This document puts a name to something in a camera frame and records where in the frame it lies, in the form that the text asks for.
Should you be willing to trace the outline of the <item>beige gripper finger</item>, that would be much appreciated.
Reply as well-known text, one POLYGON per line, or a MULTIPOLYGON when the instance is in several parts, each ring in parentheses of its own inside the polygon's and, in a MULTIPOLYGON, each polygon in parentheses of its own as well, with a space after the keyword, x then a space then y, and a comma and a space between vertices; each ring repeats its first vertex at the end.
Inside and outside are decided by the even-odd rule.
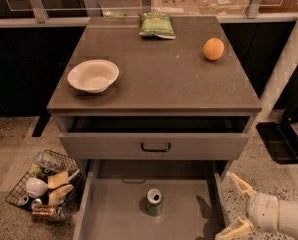
POLYGON ((235 240, 248 235, 255 229, 249 219, 236 218, 225 229, 215 235, 215 240, 235 240))
POLYGON ((247 199, 256 194, 256 191, 253 189, 253 187, 241 178, 239 178, 236 174, 228 172, 227 176, 229 177, 231 183, 235 187, 237 193, 242 198, 247 199))

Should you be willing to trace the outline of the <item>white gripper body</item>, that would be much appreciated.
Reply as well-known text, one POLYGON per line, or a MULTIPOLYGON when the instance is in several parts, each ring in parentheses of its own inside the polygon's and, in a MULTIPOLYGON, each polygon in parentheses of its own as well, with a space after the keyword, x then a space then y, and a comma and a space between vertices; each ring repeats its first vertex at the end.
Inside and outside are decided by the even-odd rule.
POLYGON ((246 203, 246 215, 256 229, 266 233, 277 232, 278 198, 274 195, 257 192, 246 203))

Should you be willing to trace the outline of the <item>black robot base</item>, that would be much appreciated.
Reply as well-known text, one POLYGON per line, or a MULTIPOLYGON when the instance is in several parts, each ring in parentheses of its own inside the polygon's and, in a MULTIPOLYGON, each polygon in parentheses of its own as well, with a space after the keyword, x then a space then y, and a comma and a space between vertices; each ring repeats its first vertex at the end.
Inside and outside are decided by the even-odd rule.
POLYGON ((279 123, 261 122, 256 129, 278 164, 298 164, 298 108, 285 111, 279 123))

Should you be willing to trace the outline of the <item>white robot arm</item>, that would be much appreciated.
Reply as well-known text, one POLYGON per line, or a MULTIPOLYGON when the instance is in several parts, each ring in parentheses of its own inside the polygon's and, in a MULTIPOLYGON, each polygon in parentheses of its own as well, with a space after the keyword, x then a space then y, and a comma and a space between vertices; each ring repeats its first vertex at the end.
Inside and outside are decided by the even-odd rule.
MULTIPOLYGON (((261 95, 262 111, 257 122, 267 119, 298 65, 298 19, 261 95)), ((246 219, 237 217, 215 235, 215 240, 236 240, 258 229, 284 233, 298 240, 298 203, 280 201, 274 195, 255 191, 236 174, 227 172, 237 193, 245 199, 246 219)))

